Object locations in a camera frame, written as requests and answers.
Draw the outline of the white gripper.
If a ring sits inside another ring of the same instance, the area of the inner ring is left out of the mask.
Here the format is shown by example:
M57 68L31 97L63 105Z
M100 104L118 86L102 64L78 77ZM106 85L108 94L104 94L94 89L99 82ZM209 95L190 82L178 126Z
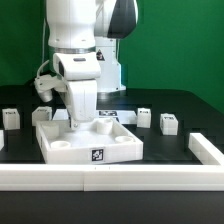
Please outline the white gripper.
M95 117L97 103L97 81L101 68L96 53L53 55L53 68L62 76L67 88L65 105L73 119L72 130L80 127L79 122L91 121Z

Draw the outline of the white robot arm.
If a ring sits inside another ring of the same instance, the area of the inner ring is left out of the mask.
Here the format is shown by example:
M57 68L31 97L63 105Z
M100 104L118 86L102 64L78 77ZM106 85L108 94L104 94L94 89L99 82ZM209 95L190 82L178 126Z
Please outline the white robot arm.
M70 127L95 118L97 79L96 39L123 39L136 27L136 0L46 0L51 70L68 110Z

